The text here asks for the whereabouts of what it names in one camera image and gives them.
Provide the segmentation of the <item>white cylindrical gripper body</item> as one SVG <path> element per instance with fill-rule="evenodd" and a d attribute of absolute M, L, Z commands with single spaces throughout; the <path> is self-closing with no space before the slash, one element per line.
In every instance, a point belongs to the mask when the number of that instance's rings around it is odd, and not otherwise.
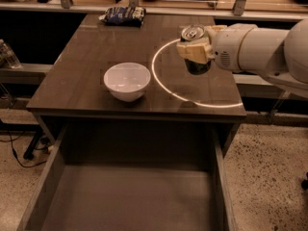
<path fill-rule="evenodd" d="M 237 23 L 220 30 L 213 39 L 216 65 L 224 70 L 241 71 L 240 49 L 246 35 L 256 28 L 255 24 Z"/>

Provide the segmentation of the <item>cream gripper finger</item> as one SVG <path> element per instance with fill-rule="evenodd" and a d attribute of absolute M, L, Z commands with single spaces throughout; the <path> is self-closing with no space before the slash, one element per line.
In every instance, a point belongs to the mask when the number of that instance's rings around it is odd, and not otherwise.
<path fill-rule="evenodd" d="M 208 38 L 193 41 L 180 41 L 176 44 L 178 54 L 189 61 L 206 64 L 215 58 L 214 50 Z"/>
<path fill-rule="evenodd" d="M 212 25 L 204 27 L 204 29 L 211 37 L 214 37 L 219 31 L 224 30 L 225 28 L 226 25 Z"/>

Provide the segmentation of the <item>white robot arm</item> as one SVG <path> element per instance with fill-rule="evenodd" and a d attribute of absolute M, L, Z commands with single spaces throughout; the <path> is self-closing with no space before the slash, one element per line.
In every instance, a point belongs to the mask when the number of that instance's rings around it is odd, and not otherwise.
<path fill-rule="evenodd" d="M 260 28 L 255 24 L 231 26 L 193 24 L 185 27 L 176 44 L 181 58 L 196 65 L 215 64 L 232 72 L 249 72 L 282 90 L 308 97 L 308 29 L 301 20 L 290 30 Z"/>

